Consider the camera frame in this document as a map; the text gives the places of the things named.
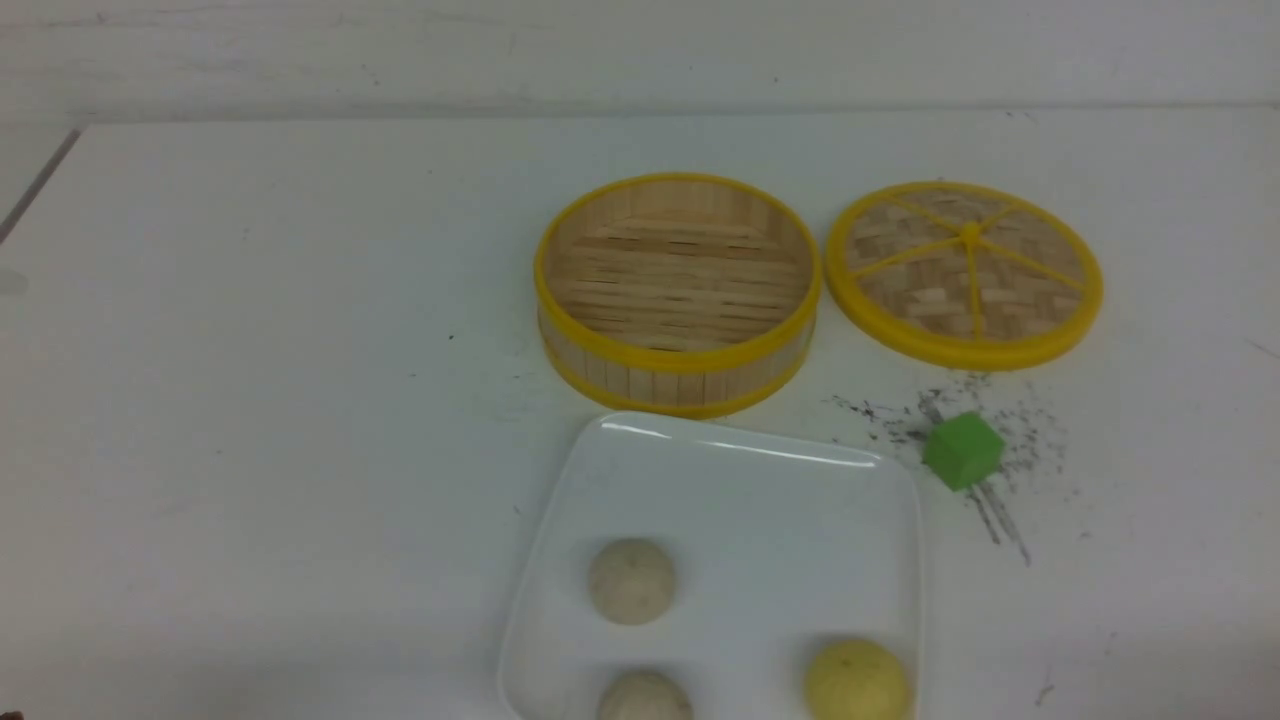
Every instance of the bamboo steamer basket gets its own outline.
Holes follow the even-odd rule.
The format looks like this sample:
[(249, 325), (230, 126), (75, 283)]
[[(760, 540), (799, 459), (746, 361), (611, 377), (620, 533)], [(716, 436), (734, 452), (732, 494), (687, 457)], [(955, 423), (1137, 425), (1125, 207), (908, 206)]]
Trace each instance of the bamboo steamer basket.
[(850, 205), (827, 238), (831, 293), (869, 336), (966, 370), (1046, 363), (1088, 333), (1102, 270), (1071, 228), (1012, 195), (909, 183)]
[(547, 356), (568, 384), (611, 407), (714, 418), (764, 400), (804, 363), (822, 264), (774, 197), (666, 173), (564, 209), (534, 281)]

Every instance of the white tabletop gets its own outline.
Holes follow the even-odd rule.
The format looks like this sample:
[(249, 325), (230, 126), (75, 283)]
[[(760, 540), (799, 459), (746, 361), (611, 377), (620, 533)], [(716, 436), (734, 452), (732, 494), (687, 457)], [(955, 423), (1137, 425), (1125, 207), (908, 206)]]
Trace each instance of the white tabletop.
[[(494, 651), (603, 410), (534, 324), (541, 228), (604, 182), (718, 173), (819, 237), (946, 177), (1094, 249), (1092, 333), (1032, 370), (897, 355), (823, 300), (728, 424), (901, 459), (924, 501), (924, 716), (1280, 706), (1280, 113), (93, 127), (4, 246), (0, 702), (31, 717), (499, 717)], [(922, 392), (1010, 439), (1029, 565), (920, 471)]]

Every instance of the square plate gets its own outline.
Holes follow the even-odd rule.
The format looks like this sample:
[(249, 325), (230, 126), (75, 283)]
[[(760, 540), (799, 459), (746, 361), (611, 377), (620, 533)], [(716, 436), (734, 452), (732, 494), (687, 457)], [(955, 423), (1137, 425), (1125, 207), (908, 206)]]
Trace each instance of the square plate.
[[(676, 600), (640, 626), (602, 618), (588, 568), (648, 538)], [(699, 720), (806, 720), (803, 676), (828, 642), (874, 639), (920, 687), (920, 510), (892, 460), (709, 423), (620, 413), (579, 436), (507, 623), (498, 691), (525, 720), (594, 720), (617, 674), (654, 669)]]

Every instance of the green sponge cube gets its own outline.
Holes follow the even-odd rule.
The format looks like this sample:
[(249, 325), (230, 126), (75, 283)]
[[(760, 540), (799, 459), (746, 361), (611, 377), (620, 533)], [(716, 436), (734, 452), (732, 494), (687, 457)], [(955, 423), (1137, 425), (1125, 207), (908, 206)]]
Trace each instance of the green sponge cube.
[(924, 464), (956, 492), (969, 489), (1000, 468), (1005, 441), (977, 413), (940, 423), (924, 443)]

